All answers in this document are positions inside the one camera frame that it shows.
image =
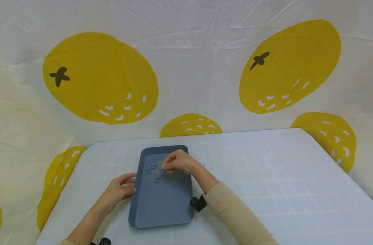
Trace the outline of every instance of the person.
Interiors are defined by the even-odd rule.
[[[220,182],[206,168],[183,150],[176,150],[163,161],[167,173],[182,170],[191,174],[204,192],[211,212],[230,230],[241,245],[278,245],[271,233],[243,201]],[[113,211],[115,205],[130,198],[135,189],[136,173],[121,175],[111,181],[98,201],[83,217],[78,226],[60,245],[90,245],[99,225]]]

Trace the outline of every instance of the black leaf mark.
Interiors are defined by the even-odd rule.
[[[269,56],[270,52],[265,52],[264,54],[260,55],[260,56],[255,56],[253,57],[253,59],[255,60],[255,62],[253,63],[253,65],[251,66],[251,68],[249,70],[252,70],[253,67],[255,67],[257,64],[259,65],[264,65],[264,58]]]
[[[49,74],[51,77],[55,78],[56,87],[60,87],[60,84],[62,84],[62,80],[64,80],[64,81],[69,81],[70,80],[69,77],[64,74],[65,72],[66,72],[66,67],[62,66],[57,70],[57,73],[50,73]]]

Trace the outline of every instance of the white tabletop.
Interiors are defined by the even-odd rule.
[[[81,155],[36,244],[66,238],[112,178],[137,171],[143,149],[178,144],[240,196],[279,244],[373,244],[373,201],[302,129],[97,142]],[[199,197],[195,180],[193,187]],[[119,204],[94,242],[236,244],[208,208],[187,225],[153,229],[130,228],[128,213],[129,202]]]

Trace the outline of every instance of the black clip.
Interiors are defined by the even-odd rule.
[[[192,197],[189,204],[197,211],[200,212],[207,206],[207,202],[205,201],[203,195],[197,199],[197,197]]]
[[[102,238],[98,245],[111,245],[111,241],[106,237]]]

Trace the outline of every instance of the gray tray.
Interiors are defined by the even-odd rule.
[[[166,156],[178,149],[188,153],[185,145],[146,148],[140,155],[128,222],[133,228],[185,224],[192,220],[194,209],[191,175],[182,171],[167,174],[161,167]]]

